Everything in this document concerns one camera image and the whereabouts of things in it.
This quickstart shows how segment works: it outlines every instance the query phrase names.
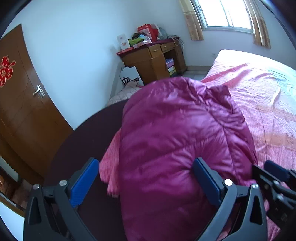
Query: tiled floor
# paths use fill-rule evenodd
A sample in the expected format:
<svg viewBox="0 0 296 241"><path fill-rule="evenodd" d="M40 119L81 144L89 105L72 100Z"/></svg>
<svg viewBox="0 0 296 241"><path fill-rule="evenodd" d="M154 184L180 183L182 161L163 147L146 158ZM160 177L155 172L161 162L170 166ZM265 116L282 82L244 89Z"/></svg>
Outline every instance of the tiled floor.
<svg viewBox="0 0 296 241"><path fill-rule="evenodd" d="M207 75L207 71L186 71L183 77L201 81Z"/></svg>

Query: curtain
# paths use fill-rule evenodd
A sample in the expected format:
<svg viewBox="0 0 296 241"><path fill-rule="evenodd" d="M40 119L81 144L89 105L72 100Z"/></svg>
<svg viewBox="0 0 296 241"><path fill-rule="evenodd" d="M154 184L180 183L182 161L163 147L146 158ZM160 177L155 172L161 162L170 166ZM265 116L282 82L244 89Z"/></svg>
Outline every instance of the curtain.
<svg viewBox="0 0 296 241"><path fill-rule="evenodd" d="M266 23L262 14L258 8L256 0L244 0L248 11L250 13L253 30L254 30L254 43L259 46L271 48L269 35L266 27Z"/></svg>
<svg viewBox="0 0 296 241"><path fill-rule="evenodd" d="M191 40L204 40L202 28L191 0L179 0L179 2L186 19Z"/></svg>

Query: wooden door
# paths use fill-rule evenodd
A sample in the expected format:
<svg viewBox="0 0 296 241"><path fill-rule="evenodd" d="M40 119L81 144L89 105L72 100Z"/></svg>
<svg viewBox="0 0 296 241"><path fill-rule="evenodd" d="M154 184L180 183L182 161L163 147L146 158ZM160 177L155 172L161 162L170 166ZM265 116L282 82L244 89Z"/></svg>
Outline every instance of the wooden door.
<svg viewBox="0 0 296 241"><path fill-rule="evenodd" d="M21 25L0 40L0 134L39 176L73 132L49 98L28 55ZM16 160L6 158L8 164Z"/></svg>

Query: door handle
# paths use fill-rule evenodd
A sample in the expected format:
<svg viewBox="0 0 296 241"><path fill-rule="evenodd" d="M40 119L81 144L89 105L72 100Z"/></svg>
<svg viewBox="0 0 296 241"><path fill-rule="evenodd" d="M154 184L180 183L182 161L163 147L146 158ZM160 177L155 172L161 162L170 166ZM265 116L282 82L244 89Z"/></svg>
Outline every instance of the door handle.
<svg viewBox="0 0 296 241"><path fill-rule="evenodd" d="M39 93L40 97L43 98L45 96L43 90L41 89L40 85L36 86L37 90L33 93L33 96L37 93Z"/></svg>

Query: desk drawer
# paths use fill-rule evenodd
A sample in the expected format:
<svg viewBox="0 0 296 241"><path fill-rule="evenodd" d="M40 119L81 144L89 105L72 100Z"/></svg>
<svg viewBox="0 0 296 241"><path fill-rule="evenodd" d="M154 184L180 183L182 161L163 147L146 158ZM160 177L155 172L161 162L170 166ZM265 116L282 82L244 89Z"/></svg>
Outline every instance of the desk drawer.
<svg viewBox="0 0 296 241"><path fill-rule="evenodd" d="M175 47L175 43L174 42L169 42L169 43L166 43L166 44L162 44L161 46L161 50L163 52L166 52L168 50L171 50Z"/></svg>
<svg viewBox="0 0 296 241"><path fill-rule="evenodd" d="M143 48L127 54L122 58L122 61L125 64L125 66L127 66L130 64L134 64L134 63L149 60L149 59L151 59L150 51L148 50L148 48Z"/></svg>
<svg viewBox="0 0 296 241"><path fill-rule="evenodd" d="M155 45L150 46L149 50L150 50L152 58L155 58L155 57L162 54L159 44L155 44Z"/></svg>

